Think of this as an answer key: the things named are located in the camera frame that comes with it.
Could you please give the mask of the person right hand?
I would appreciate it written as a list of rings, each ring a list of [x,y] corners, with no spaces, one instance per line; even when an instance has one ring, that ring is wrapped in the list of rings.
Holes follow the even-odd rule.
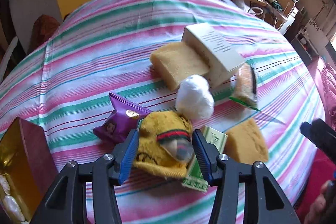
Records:
[[[335,181],[323,184],[303,223],[335,223]]]

